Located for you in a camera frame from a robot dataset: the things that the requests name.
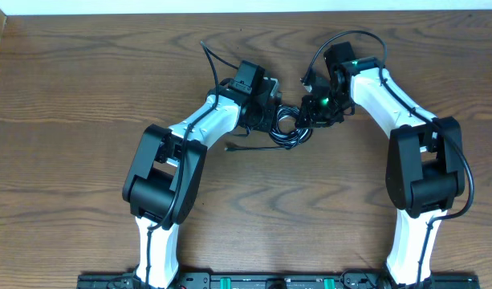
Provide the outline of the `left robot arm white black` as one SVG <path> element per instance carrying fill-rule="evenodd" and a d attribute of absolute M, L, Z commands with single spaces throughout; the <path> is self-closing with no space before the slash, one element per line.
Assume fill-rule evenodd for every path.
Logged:
<path fill-rule="evenodd" d="M 122 190 L 140 234 L 135 288 L 171 285 L 179 226 L 195 203 L 208 150 L 238 126 L 268 132 L 281 96 L 277 79 L 241 61 L 235 77 L 218 82 L 185 120 L 144 130 Z"/>

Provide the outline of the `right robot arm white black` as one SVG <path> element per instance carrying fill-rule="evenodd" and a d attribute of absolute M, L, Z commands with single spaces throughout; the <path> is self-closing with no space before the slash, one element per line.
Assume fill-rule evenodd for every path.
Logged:
<path fill-rule="evenodd" d="M 431 277 L 437 228 L 465 189 L 462 133 L 453 117 L 423 109 L 392 79 L 384 61 L 358 58 L 349 42 L 323 45 L 328 78 L 302 78 L 296 128 L 326 128 L 362 107 L 388 138 L 385 185 L 396 207 L 392 249 L 385 261 L 394 287 L 421 288 Z"/>

